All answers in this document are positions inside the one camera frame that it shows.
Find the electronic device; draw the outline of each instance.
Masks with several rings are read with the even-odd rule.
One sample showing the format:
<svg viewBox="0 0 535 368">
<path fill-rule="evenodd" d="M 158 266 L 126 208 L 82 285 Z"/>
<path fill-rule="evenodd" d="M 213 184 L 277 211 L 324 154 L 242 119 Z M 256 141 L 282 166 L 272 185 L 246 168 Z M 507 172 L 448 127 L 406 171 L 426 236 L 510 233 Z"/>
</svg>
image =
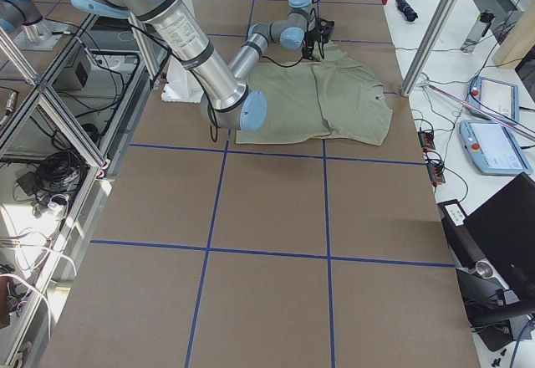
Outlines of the electronic device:
<svg viewBox="0 0 535 368">
<path fill-rule="evenodd" d="M 464 120 L 459 130 L 468 155 L 482 174 L 532 174 L 532 167 L 508 128 L 491 121 Z"/>
<path fill-rule="evenodd" d="M 478 76 L 470 89 L 468 102 L 509 124 L 519 121 L 518 86 Z M 477 111 L 469 110 L 473 115 Z"/>
<path fill-rule="evenodd" d="M 535 298 L 535 181 L 521 173 L 465 219 L 519 299 Z"/>
<path fill-rule="evenodd" d="M 64 69 L 53 83 L 56 90 L 82 89 L 89 77 L 91 63 L 85 55 L 84 48 L 79 45 L 67 60 Z"/>
</svg>

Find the white table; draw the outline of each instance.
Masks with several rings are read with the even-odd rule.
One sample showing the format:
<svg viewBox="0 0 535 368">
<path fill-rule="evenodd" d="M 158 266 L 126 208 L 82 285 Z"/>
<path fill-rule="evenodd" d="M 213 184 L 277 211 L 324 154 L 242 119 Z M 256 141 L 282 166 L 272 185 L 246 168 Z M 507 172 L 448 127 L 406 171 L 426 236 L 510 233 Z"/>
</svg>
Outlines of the white table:
<svg viewBox="0 0 535 368">
<path fill-rule="evenodd" d="M 396 47 L 396 56 L 401 73 L 404 76 L 415 56 L 415 49 L 419 46 L 440 0 L 406 1 L 418 13 L 418 18 L 413 23 L 407 22 L 403 15 L 397 10 L 395 0 L 389 0 L 385 5 L 385 14 Z M 435 50 L 460 48 L 473 23 L 476 21 L 478 14 L 479 10 L 472 0 L 458 0 L 435 45 Z M 472 54 L 464 54 L 460 50 L 447 52 L 434 51 L 429 57 L 423 71 L 434 81 L 444 83 L 450 81 L 466 82 L 482 67 L 489 52 L 495 52 L 497 50 L 498 46 L 496 46 L 495 49 L 492 49 L 495 44 L 496 40 L 493 37 L 490 37 L 479 43 Z M 487 65 L 494 65 L 492 58 L 489 58 Z M 535 108 L 535 103 L 533 103 L 532 98 L 524 88 L 522 81 L 518 78 L 514 69 L 499 69 L 496 67 L 485 68 L 481 72 L 481 76 L 517 84 L 520 105 Z M 469 84 L 437 84 L 436 86 L 457 98 L 465 99 Z M 432 107 L 436 112 L 444 115 L 450 120 L 456 120 L 458 112 L 461 110 L 460 104 L 443 95 L 439 95 L 431 89 L 427 89 L 427 93 L 431 96 Z M 452 124 L 450 122 L 432 112 L 430 101 L 425 96 L 422 88 L 415 88 L 410 94 L 409 99 L 410 106 L 414 110 L 413 115 L 416 119 L 421 118 L 421 115 L 423 115 L 423 119 L 428 120 L 435 130 L 451 129 Z M 450 143 L 446 157 L 446 167 L 462 176 L 468 184 L 468 195 L 461 204 L 468 214 L 476 210 L 482 203 L 484 203 L 484 201 L 513 179 L 511 176 L 483 176 L 473 166 L 461 143 L 458 123 L 462 120 L 474 120 L 475 118 L 476 117 L 468 113 L 466 110 L 461 112 L 456 127 L 451 132 L 451 139 L 449 141 Z M 535 113 L 521 111 L 520 118 L 522 124 L 535 129 Z M 420 127 L 419 121 L 416 122 L 416 127 Z M 426 123 L 422 123 L 422 129 L 427 128 L 429 128 L 429 126 Z M 449 132 L 436 131 L 435 133 L 436 150 L 442 157 L 446 156 L 446 143 L 448 142 L 449 137 Z M 519 135 L 515 135 L 515 137 L 521 146 L 532 145 L 530 141 Z M 535 166 L 535 148 L 533 148 L 533 150 L 526 150 L 525 154 L 530 164 Z M 445 172 L 445 179 L 446 184 L 437 187 L 436 201 L 442 202 L 455 198 L 461 199 L 465 193 L 465 185 L 463 182 L 448 171 Z M 476 343 L 481 367 L 488 367 L 495 358 L 501 357 L 498 352 L 492 353 L 489 351 L 482 343 L 479 336 L 474 335 L 474 341 Z M 507 354 L 505 357 L 502 357 L 501 366 L 509 366 L 513 347 L 514 345 L 509 345 L 507 347 Z M 523 341 L 520 345 L 514 368 L 532 368 L 534 361 L 535 340 Z"/>
</svg>

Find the white cable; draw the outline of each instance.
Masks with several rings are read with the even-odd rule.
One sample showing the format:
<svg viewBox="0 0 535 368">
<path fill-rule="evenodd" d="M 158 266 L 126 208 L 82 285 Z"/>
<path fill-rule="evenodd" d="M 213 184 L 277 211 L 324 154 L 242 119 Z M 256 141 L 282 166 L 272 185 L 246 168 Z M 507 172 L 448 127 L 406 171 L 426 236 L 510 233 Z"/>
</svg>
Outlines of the white cable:
<svg viewBox="0 0 535 368">
<path fill-rule="evenodd" d="M 69 262 L 71 264 L 71 266 L 73 267 L 74 276 L 76 276 L 78 274 L 78 272 L 76 271 L 76 265 L 74 264 L 74 260 L 72 258 L 68 257 L 67 255 L 63 255 L 60 251 L 56 251 L 55 249 L 51 249 L 49 247 L 44 247 L 42 245 L 21 244 L 21 246 L 22 247 L 35 247 L 35 248 L 42 249 L 43 251 L 46 251 L 46 253 L 53 253 L 54 255 L 65 259 L 67 262 Z"/>
<path fill-rule="evenodd" d="M 17 265 L 20 267 L 20 269 L 24 272 L 28 271 L 28 270 L 34 270 L 36 268 L 38 268 L 43 262 L 44 260 L 46 259 L 47 255 L 49 253 L 53 253 L 54 255 L 57 255 L 59 258 L 62 258 L 62 259 L 65 259 L 67 262 L 69 262 L 71 264 L 71 266 L 73 267 L 73 271 L 74 271 L 74 276 L 78 275 L 78 272 L 76 270 L 76 264 L 74 263 L 74 260 L 70 257 L 68 257 L 67 255 L 63 255 L 60 251 L 56 251 L 55 249 L 51 249 L 49 247 L 44 247 L 43 245 L 37 245 L 37 244 L 18 244 L 18 245 L 13 245 L 13 246 L 3 246 L 2 248 L 7 248 L 7 249 L 12 249 L 14 251 L 17 251 L 18 249 L 20 249 L 21 251 L 23 247 L 35 247 L 35 248 L 39 248 L 39 249 L 42 249 L 43 251 L 46 252 L 46 254 L 39 260 L 38 263 L 33 263 L 32 266 L 28 266 L 27 268 L 23 268 L 22 266 L 20 266 L 20 263 L 18 263 L 17 261 Z"/>
<path fill-rule="evenodd" d="M 37 296 L 39 296 L 39 298 L 44 301 L 44 303 L 46 304 L 47 306 L 47 313 L 48 313 L 48 338 L 50 339 L 50 334 L 52 332 L 52 311 L 50 309 L 50 303 L 48 302 L 47 298 L 41 293 L 39 292 L 36 288 L 34 288 L 30 283 L 28 283 L 26 280 L 24 280 L 23 278 L 21 278 L 20 276 L 17 276 L 16 274 L 12 274 L 12 273 L 2 273 L 0 274 L 0 278 L 1 277 L 5 277 L 5 278 L 11 278 L 11 279 L 15 279 L 17 280 L 18 282 L 24 284 L 28 289 L 32 290 Z"/>
</svg>

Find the black object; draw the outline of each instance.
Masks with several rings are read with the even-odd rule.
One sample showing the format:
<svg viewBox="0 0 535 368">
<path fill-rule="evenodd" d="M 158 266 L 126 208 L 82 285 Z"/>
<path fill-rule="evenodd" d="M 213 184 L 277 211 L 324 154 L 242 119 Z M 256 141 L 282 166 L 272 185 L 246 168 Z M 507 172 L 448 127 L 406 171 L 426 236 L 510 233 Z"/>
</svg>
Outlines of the black object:
<svg viewBox="0 0 535 368">
<path fill-rule="evenodd" d="M 509 305 L 515 305 L 518 297 L 514 292 L 504 290 L 495 278 L 480 279 L 476 275 L 460 269 L 456 269 L 456 273 L 465 302 L 466 316 L 485 346 L 490 351 L 498 351 L 518 339 L 522 328 L 528 321 L 526 315 L 509 317 L 481 326 L 476 325 L 476 319 L 474 319 L 477 316 L 483 316 L 488 311 L 499 311 Z M 529 334 L 522 335 L 522 338 L 528 339 L 527 335 Z"/>
<path fill-rule="evenodd" d="M 468 215 L 457 200 L 440 202 L 438 208 L 448 244 L 450 244 L 462 266 L 469 269 L 474 268 L 476 262 L 484 259 L 485 255 L 477 246 L 464 224 L 462 224 Z M 448 209 L 457 211 L 456 215 L 448 212 Z"/>
<path fill-rule="evenodd" d="M 334 21 L 328 21 L 323 18 L 316 18 L 316 26 L 304 35 L 304 46 L 301 49 L 303 58 L 314 60 L 314 45 L 318 43 L 320 53 L 323 52 L 323 46 L 331 39 L 334 31 Z"/>
<path fill-rule="evenodd" d="M 26 195 L 32 196 L 35 190 L 35 173 L 33 171 L 24 173 L 17 179 L 17 184 Z"/>
<path fill-rule="evenodd" d="M 535 299 L 533 211 L 535 181 L 521 173 L 465 220 L 479 248 L 520 300 Z"/>
<path fill-rule="evenodd" d="M 415 13 L 415 10 L 412 9 L 406 0 L 395 0 L 395 4 L 398 6 L 398 10 L 405 15 L 405 19 L 410 23 L 418 18 L 418 14 Z"/>
</svg>

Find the metal rod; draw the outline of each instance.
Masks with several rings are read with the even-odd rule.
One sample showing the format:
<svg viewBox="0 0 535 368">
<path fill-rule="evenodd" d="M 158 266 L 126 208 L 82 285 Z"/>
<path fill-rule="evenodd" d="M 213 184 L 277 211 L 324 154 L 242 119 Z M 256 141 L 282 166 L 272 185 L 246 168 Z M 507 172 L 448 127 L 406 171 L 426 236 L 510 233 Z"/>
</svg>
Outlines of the metal rod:
<svg viewBox="0 0 535 368">
<path fill-rule="evenodd" d="M 441 0 L 439 2 L 435 14 L 425 31 L 424 38 L 421 40 L 418 51 L 412 60 L 412 64 L 407 71 L 405 80 L 401 86 L 401 95 L 409 96 L 410 92 L 414 89 L 418 76 L 424 68 L 425 63 L 431 54 L 431 50 L 435 46 L 436 40 L 439 38 L 456 2 L 457 0 Z"/>
<path fill-rule="evenodd" d="M 146 26 L 135 17 L 133 13 L 130 13 L 128 17 L 128 22 L 134 25 L 135 27 L 146 31 Z M 149 39 L 137 29 L 132 28 L 132 33 L 134 34 L 134 39 L 137 42 L 138 47 L 140 48 L 141 56 L 145 61 L 147 71 L 149 72 L 150 79 L 155 79 L 158 71 L 160 69 L 154 48 L 152 43 L 149 42 Z"/>
<path fill-rule="evenodd" d="M 466 102 L 465 100 L 461 100 L 461 99 L 455 97 L 454 95 L 448 94 L 444 90 L 442 90 L 440 88 L 437 88 L 434 85 L 427 84 L 427 83 L 426 83 L 426 85 L 429 88 L 433 89 L 434 91 L 438 92 L 439 94 L 442 94 L 444 96 L 447 96 L 450 99 L 455 100 L 456 102 L 460 103 L 461 105 L 465 106 L 468 109 L 474 110 L 475 112 L 477 112 L 477 114 L 484 115 L 489 120 L 492 120 L 495 123 L 498 123 L 499 125 L 502 125 L 502 126 L 508 128 L 509 130 L 516 132 L 517 134 L 523 136 L 524 138 L 528 138 L 530 141 L 535 142 L 535 135 L 529 134 L 528 132 L 526 132 L 524 130 L 521 130 L 520 128 L 516 127 L 515 125 L 511 125 L 511 124 L 506 123 L 505 121 L 499 120 L 497 117 L 488 114 L 485 110 L 478 109 L 476 106 L 471 105 L 470 103 Z"/>
<path fill-rule="evenodd" d="M 105 167 L 106 161 L 100 154 L 99 148 L 89 138 L 53 89 L 44 88 L 39 104 L 89 165 L 100 168 Z"/>
<path fill-rule="evenodd" d="M 39 83 L 39 75 L 32 65 L 26 60 L 18 49 L 17 45 L 9 38 L 6 31 L 0 28 L 0 49 L 6 54 L 9 60 L 15 65 L 18 72 L 24 79 L 34 85 Z"/>
</svg>

